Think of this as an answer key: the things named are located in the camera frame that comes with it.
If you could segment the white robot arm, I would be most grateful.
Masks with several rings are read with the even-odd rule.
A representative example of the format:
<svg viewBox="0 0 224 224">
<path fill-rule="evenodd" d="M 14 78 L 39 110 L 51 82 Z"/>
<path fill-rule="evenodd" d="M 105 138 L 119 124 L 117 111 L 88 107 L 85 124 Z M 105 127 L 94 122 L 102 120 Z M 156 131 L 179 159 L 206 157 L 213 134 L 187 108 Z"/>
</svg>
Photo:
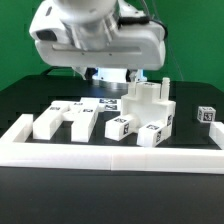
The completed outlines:
<svg viewBox="0 0 224 224">
<path fill-rule="evenodd" d="M 45 63 L 96 84 L 142 81 L 165 61 L 166 27 L 125 0 L 43 0 L 29 33 Z"/>
</svg>

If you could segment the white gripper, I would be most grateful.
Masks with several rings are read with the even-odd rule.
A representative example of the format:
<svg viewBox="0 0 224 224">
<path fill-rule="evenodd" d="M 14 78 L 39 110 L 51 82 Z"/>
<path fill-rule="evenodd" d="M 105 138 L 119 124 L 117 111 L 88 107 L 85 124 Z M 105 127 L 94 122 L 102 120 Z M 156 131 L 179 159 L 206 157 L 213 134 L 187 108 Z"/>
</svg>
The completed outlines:
<svg viewBox="0 0 224 224">
<path fill-rule="evenodd" d="M 139 82 L 136 69 L 165 61 L 166 27 L 126 0 L 43 0 L 29 33 L 44 62 L 83 80 L 87 68 L 124 68 L 127 82 Z"/>
</svg>

